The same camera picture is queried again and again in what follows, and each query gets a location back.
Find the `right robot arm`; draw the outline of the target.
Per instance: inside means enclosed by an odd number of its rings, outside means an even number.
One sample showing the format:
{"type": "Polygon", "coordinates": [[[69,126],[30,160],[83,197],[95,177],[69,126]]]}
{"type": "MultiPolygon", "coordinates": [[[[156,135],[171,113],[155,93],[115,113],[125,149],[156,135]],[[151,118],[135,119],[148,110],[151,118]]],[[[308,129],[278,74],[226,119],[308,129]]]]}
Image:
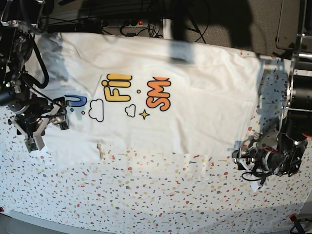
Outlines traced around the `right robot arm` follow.
{"type": "Polygon", "coordinates": [[[2,0],[0,2],[0,104],[15,114],[18,135],[44,135],[49,123],[69,128],[63,97],[55,100],[41,94],[49,75],[35,36],[44,33],[52,0],[2,0]]]}

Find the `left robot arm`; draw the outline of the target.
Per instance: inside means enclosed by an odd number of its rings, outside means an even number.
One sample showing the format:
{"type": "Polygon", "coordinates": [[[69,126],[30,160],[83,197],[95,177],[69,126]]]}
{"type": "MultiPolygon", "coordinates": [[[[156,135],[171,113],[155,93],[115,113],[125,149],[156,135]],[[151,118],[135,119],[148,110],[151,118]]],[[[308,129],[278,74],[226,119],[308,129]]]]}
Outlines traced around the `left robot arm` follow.
{"type": "Polygon", "coordinates": [[[248,137],[232,153],[242,179],[257,191],[270,176],[291,177],[299,172],[308,140],[312,137],[312,52],[305,46],[312,40],[312,2],[302,0],[290,73],[281,92],[281,113],[277,119],[276,142],[263,143],[264,134],[248,137]]]}

